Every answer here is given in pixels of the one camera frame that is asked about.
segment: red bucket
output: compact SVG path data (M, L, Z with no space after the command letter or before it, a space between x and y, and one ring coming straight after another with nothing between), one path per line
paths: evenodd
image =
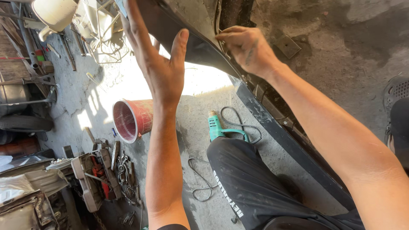
M153 100L122 99L112 107L115 129L126 143L134 143L152 130Z

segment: sandal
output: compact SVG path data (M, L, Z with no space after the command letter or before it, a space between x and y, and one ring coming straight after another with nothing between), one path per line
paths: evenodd
M385 144L390 148L391 137L391 110L392 106L399 100L409 97L409 76L400 73L388 81L384 89L383 105L387 113L388 124L385 131Z

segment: teal heat gun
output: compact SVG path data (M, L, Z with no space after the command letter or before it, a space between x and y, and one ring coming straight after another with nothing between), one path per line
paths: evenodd
M242 134L244 136L244 140L250 143L249 136L245 131L239 129L223 129L216 111L209 111L209 118L207 118L207 121L209 122L210 142L217 137L226 137L225 133L235 132Z

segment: fingernail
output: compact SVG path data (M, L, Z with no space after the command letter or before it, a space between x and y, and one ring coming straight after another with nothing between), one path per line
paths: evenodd
M187 39L189 38L189 30L187 30L187 29L183 29L181 32L180 32L180 38L182 39L182 41L187 41Z

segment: hand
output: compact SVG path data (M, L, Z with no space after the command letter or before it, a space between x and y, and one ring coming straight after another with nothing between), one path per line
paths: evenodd
M154 106L176 109L184 85L184 57L189 30L182 29L176 35L169 60L159 55L158 49L152 46L136 0L126 2L129 22L121 15L124 31L151 90Z
M246 71L266 78L280 64L259 28L233 26L216 39L224 41L237 63Z

